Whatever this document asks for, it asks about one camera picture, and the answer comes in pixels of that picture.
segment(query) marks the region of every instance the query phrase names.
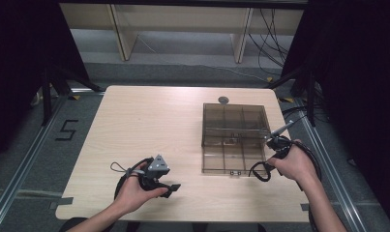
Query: person's left hand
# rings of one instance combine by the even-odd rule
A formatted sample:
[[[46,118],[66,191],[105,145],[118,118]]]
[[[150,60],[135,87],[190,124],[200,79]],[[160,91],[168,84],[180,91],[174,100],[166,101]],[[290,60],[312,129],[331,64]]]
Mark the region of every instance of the person's left hand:
[[[141,169],[147,163],[143,163],[136,169]],[[137,174],[132,174],[120,188],[112,206],[116,207],[121,216],[140,208],[146,201],[161,196],[167,192],[167,188],[144,190],[140,187]]]

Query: light wood tabletop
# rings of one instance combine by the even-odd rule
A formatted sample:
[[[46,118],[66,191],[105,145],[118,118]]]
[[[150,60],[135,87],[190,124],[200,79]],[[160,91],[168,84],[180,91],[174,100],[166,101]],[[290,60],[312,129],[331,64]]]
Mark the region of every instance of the light wood tabletop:
[[[308,221],[308,200],[295,182],[274,170],[262,183],[256,177],[210,175],[202,167],[204,103],[264,105],[270,129],[285,124],[275,93],[268,89],[110,86],[105,92],[63,193],[71,205],[58,206],[61,219],[89,218],[108,206],[122,173],[161,154],[170,168],[160,182],[181,184],[169,198],[149,200],[121,219],[138,221]],[[266,157],[274,154],[265,148]]]

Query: white cable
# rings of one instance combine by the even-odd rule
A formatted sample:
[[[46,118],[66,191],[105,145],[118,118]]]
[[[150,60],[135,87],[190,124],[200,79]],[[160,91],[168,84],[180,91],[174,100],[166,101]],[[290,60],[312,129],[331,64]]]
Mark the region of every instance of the white cable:
[[[147,46],[147,48],[149,48],[153,53],[159,55],[159,53],[153,49],[152,47],[150,47],[142,38],[140,35],[137,36],[137,38],[145,45]],[[254,77],[254,78],[257,78],[259,80],[262,80],[266,83],[269,83],[268,80],[265,80],[261,77],[258,77],[256,75],[251,75],[251,74],[245,74],[245,73],[240,73],[240,72],[237,72],[237,71],[234,71],[234,70],[231,70],[231,69],[228,69],[228,68],[223,68],[223,67],[217,67],[217,66],[207,66],[207,65],[189,65],[189,64],[183,64],[183,63],[179,63],[179,62],[171,62],[171,61],[168,61],[166,59],[164,59],[163,57],[159,57],[163,62],[165,63],[168,63],[168,64],[172,64],[172,65],[181,65],[181,66],[189,66],[189,67],[195,67],[195,66],[200,66],[200,67],[206,67],[206,68],[211,68],[211,69],[217,69],[217,70],[223,70],[223,71],[229,71],[229,72],[232,72],[232,73],[236,73],[236,74],[239,74],[239,75],[244,75],[244,76],[248,76],[248,77]]]

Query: forearm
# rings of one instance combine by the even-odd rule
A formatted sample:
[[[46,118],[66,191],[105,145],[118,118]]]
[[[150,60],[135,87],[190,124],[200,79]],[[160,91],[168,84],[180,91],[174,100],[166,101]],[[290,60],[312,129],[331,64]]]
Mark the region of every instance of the forearm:
[[[321,181],[315,177],[307,178],[307,180],[301,182],[301,185],[309,199],[318,230],[320,232],[345,231],[345,227],[330,204]]]
[[[98,214],[90,217],[85,220],[83,223],[75,226],[69,231],[79,232],[79,231],[104,231],[108,228],[112,223],[118,220],[122,216],[122,213],[117,209],[114,204],[111,204],[106,209],[102,210]]]

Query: hand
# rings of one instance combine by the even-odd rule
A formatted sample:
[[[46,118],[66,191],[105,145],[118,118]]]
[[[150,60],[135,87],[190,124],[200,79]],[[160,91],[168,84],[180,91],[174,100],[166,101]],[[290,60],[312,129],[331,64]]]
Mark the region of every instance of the hand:
[[[288,179],[298,183],[316,178],[315,167],[307,155],[297,146],[292,145],[288,155],[284,159],[270,158],[267,161],[275,166]]]
[[[138,166],[136,169],[141,169],[145,165],[146,162]],[[161,196],[166,192],[167,188],[156,188],[149,191],[142,189],[137,175],[132,174],[132,176],[130,176],[120,188],[112,206],[118,210],[121,216],[123,216],[137,210],[149,199]]]

